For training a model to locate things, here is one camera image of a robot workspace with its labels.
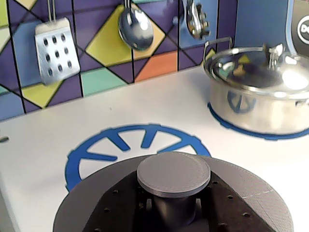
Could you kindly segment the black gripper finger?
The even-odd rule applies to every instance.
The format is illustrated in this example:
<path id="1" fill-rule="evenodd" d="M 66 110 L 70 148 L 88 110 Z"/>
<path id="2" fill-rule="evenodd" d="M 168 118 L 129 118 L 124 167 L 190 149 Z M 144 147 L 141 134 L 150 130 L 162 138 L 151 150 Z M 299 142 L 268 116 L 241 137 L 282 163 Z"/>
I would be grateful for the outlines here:
<path id="1" fill-rule="evenodd" d="M 108 189 L 91 213 L 85 232 L 158 232 L 160 218 L 152 194 L 137 181 L 137 172 Z"/>
<path id="2" fill-rule="evenodd" d="M 197 194 L 202 217 L 208 221 L 210 232 L 273 232 L 241 197 L 216 173 Z"/>

